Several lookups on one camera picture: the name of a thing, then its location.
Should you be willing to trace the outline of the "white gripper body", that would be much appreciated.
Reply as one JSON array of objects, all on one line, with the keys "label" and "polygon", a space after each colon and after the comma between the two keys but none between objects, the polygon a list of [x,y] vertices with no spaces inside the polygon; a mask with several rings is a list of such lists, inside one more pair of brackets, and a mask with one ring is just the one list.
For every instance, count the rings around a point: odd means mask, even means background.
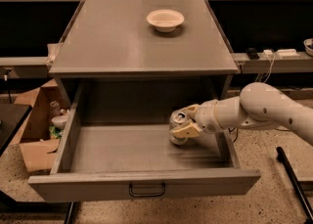
[{"label": "white gripper body", "polygon": [[198,106],[195,114],[196,124],[206,133],[213,133],[218,130],[218,122],[215,116],[216,100],[204,102]]}]

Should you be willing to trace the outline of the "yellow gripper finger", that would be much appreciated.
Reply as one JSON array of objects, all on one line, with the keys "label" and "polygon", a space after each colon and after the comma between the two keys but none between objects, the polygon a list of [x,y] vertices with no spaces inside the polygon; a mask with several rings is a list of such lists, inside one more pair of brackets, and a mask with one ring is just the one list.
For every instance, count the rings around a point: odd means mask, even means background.
[{"label": "yellow gripper finger", "polygon": [[192,121],[186,121],[172,128],[170,133],[176,138],[194,138],[200,136],[201,128]]},{"label": "yellow gripper finger", "polygon": [[189,105],[182,109],[182,111],[189,116],[189,118],[195,118],[199,108],[199,104]]}]

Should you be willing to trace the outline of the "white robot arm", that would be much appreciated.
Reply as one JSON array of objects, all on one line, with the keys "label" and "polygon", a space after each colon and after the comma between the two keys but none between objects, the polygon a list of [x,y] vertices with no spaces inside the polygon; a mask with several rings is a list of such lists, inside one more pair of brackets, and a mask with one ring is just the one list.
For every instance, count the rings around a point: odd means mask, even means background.
[{"label": "white robot arm", "polygon": [[191,138],[228,128],[267,130],[284,126],[313,145],[313,110],[266,83],[254,82],[240,95],[194,104],[172,113],[170,141],[183,145]]}]

